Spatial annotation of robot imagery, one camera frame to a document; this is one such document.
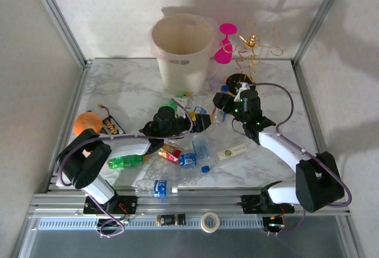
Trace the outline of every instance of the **tape roll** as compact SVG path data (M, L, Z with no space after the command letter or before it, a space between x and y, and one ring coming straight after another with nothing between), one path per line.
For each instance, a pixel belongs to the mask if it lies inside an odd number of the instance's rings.
M205 220L207 218L214 218L216 224L214 227L210 228L210 227L207 227L206 224L205 224ZM215 232L219 226L220 226L220 219L219 219L219 216L216 215L215 213L213 212L206 212L202 217L201 217L201 221L200 221L200 225L201 225L201 228L206 232L206 233L213 233Z

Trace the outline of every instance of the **yellow label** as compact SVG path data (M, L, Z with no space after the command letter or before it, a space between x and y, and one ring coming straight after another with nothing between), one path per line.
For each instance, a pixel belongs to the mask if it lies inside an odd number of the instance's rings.
M244 153L246 151L246 147L244 144L240 144L235 147L231 147L230 149L220 151L217 153L220 160L228 159L232 156L236 156L237 154Z

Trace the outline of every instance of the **wire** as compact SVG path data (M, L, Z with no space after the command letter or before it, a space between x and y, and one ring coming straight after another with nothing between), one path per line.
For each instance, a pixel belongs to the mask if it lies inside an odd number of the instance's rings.
M130 214L128 214L128 212L126 211L126 206L123 203L119 203L118 206L120 207L120 209L123 210L123 212L125 213L125 216L128 215L128 217L130 218Z
M348 205L350 205L351 201L352 201L352 195L351 195L351 192L349 190L349 188L346 186L346 184L341 180L341 178L339 178L334 172L331 171L330 168L328 168L321 160L319 160L316 156L312 155L311 153L305 151L303 152L303 149L301 147L299 147L296 143L292 142L290 139L286 138L283 134L280 133L279 131L279 127L282 126L283 124L285 124L286 122L288 122L288 120L292 117L293 113L294 113L294 100L290 94L290 92L284 88L283 86L281 85L277 85L276 83L269 83L269 82L262 82L262 83L252 83L252 84L249 84L248 86L258 86L258 85L271 85L271 86L276 86L280 89L282 89L287 95L288 97L290 98L290 101L291 101L291 112L290 114L288 115L288 117L280 122L277 126L276 126L276 132L278 133L278 136L280 138L282 138L284 141L286 141L288 144L292 145L293 147L295 147L297 150L301 151L302 153L304 153L306 156L309 156L311 159L315 160L322 168L324 168L324 170L327 171L327 173L329 173L331 175L332 178L334 178L335 181L338 182L338 184L340 184L344 190L346 191L346 194L348 196L348 200L344 203L341 203L341 204L330 204L328 205L329 207L332 207L332 208L343 208L343 207L346 207Z
M192 128L194 126L194 123L192 121L192 118L190 117L189 113L187 112L187 110L178 102L176 102L176 100L174 100L173 98L171 99L174 103L177 104L177 106L179 106L181 109L183 109L185 115L188 117L189 119L189 129L182 133L181 135L179 135L180 137L183 137L185 134L187 133L190 133L192 131ZM107 140L121 140L123 138L148 138L148 139L154 139L154 140L164 140L164 139L175 139L175 138L178 138L178 136L172 136L172 137L151 137L151 136L143 136L143 135L119 135L119 136L111 136L111 137L98 137L98 138L90 138L89 140L87 141L84 141L80 144L78 144L76 147L74 147L62 160L60 166L59 166L59 172L58 172L58 177L59 177L59 180L61 181L62 185L63 186L71 186L72 184L71 183L66 183L63 181L63 169L68 161L68 159L74 154L76 153L79 149L81 149L82 147L84 147L85 145L89 144L89 143L93 143L95 141L107 141ZM85 192L84 190L82 190L84 193L86 193L89 198L91 200L93 200L94 204L98 207L98 209L100 211L102 211L105 215L107 215L108 217L110 217L109 220L107 220L105 223L103 223L103 225L100 227L100 235L101 236L106 236L106 237L114 237L114 236L118 236L120 234L122 234L124 231L125 231L125 226L124 224L119 220L119 219L116 219L114 216L112 216L108 211L106 211L102 206L101 204L96 201L95 198L93 198L89 193ZM116 222L120 227L121 227L121 231L117 232L117 233L112 233L112 234L104 234L102 232L102 229L104 228L105 225L109 224L110 222Z
M304 222L305 219L306 219L306 210L303 209L303 217L301 218L301 221L299 221L298 224L295 227L291 228L290 230L281 231L280 234L292 233L294 230L298 229L299 226L301 226L301 224Z
M233 120L232 120L232 128L233 128L233 130L234 130L235 132L237 132L237 133L240 133L240 134L243 135L243 136L246 136L246 134L243 134L243 133L241 133L241 132L238 132L238 131L234 128L234 126L233 126L234 121L235 121L235 118L233 118Z
M109 109L108 109L107 107L105 107L103 104L98 104L98 106L99 106L100 108L104 108L105 110L107 110L108 117L111 115L111 114L109 113Z

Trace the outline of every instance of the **small box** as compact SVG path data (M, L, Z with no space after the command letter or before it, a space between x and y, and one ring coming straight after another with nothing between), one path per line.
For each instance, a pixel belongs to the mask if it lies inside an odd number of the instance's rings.
M170 146L169 144L163 145L163 147L158 150L158 155L164 157L176 165L179 163L179 157L181 154L182 150L178 149L177 147Z

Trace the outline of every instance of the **orange ball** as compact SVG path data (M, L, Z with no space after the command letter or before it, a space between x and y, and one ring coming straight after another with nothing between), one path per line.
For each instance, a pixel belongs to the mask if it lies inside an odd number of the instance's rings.
M75 135L80 135L86 129L93 129L96 133L100 133L102 129L102 121L99 116L93 112L85 112L77 117L73 125Z

